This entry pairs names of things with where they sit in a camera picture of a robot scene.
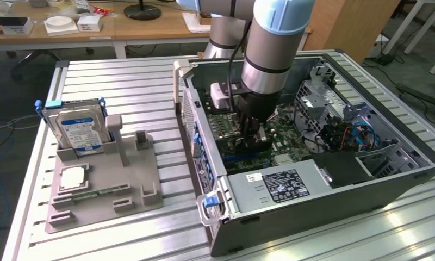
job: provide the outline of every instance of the black lamp base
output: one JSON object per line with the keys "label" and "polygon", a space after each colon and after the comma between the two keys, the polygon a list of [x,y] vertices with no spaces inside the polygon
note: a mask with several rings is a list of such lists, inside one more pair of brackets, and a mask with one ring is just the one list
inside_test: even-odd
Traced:
{"label": "black lamp base", "polygon": [[135,20],[152,20],[162,16],[162,10],[151,5],[144,5],[144,9],[140,9],[140,4],[131,5],[124,8],[124,14],[128,18]]}

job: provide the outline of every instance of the motherboard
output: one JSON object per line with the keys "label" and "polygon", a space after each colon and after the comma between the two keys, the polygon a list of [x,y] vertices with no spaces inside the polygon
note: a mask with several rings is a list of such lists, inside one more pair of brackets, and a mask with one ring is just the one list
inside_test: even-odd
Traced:
{"label": "motherboard", "polygon": [[278,106],[266,124],[267,131],[274,135],[274,143],[270,150],[259,153],[239,152],[244,139],[236,114],[216,113],[210,109],[207,119],[228,174],[294,163],[311,155],[303,136],[294,126],[294,107],[290,104]]}

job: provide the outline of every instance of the white box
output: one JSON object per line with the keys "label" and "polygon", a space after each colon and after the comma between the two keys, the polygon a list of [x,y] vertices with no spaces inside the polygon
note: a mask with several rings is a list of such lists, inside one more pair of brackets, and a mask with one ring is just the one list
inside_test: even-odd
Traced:
{"label": "white box", "polygon": [[4,34],[31,34],[35,23],[28,17],[0,17],[1,31]]}
{"label": "white box", "polygon": [[53,16],[44,22],[48,36],[79,33],[76,23],[70,17]]}
{"label": "white box", "polygon": [[83,16],[79,18],[78,27],[82,32],[100,32],[102,26],[103,22],[99,15]]}
{"label": "white box", "polygon": [[381,50],[385,49],[387,43],[389,43],[389,38],[385,37],[382,34],[379,34],[373,49],[370,50],[370,53],[367,54],[366,58],[378,58],[381,55]]}

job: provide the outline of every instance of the wooden cabinet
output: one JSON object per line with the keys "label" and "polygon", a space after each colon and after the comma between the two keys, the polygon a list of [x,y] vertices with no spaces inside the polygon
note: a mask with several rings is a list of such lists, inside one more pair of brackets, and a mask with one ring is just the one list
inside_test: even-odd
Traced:
{"label": "wooden cabinet", "polygon": [[362,62],[399,0],[317,0],[305,50],[342,49]]}

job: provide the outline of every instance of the metal table surface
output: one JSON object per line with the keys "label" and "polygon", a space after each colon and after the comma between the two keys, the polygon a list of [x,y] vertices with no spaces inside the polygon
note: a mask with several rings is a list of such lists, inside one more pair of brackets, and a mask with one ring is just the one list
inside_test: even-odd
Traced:
{"label": "metal table surface", "polygon": [[[347,57],[329,52],[435,150],[435,129]],[[172,63],[188,57],[74,61],[56,68],[48,99],[106,97],[122,114],[123,135],[147,129],[155,139],[164,207],[47,234],[44,222],[56,140],[40,124],[4,260],[435,260],[435,178],[383,209],[212,258],[199,222],[172,103]],[[350,102],[362,98],[338,78]]]}

